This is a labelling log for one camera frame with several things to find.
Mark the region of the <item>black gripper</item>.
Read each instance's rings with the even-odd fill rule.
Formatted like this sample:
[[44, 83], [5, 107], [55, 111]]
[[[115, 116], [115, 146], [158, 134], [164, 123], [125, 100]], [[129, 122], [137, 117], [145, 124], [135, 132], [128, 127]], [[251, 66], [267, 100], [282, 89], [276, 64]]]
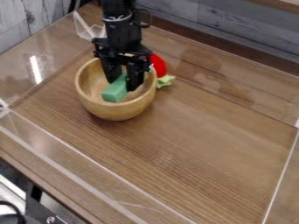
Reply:
[[144, 83], [145, 72], [151, 71], [152, 50], [143, 41], [145, 24], [139, 14], [103, 15], [104, 37], [91, 40], [95, 45], [95, 56], [100, 59], [107, 82], [112, 83], [123, 73], [125, 65], [125, 88], [133, 92]]

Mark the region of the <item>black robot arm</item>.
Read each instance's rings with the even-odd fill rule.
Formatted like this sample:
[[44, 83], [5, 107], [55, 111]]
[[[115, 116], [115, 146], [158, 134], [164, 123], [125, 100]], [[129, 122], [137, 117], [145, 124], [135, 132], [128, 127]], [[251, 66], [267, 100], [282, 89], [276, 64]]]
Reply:
[[141, 43], [141, 30], [151, 26], [141, 21], [141, 12], [148, 10], [136, 8], [136, 0], [101, 0], [101, 7], [107, 36], [91, 40], [95, 57], [100, 59], [108, 83], [119, 78], [125, 67], [125, 89], [135, 91], [152, 67], [153, 52]]

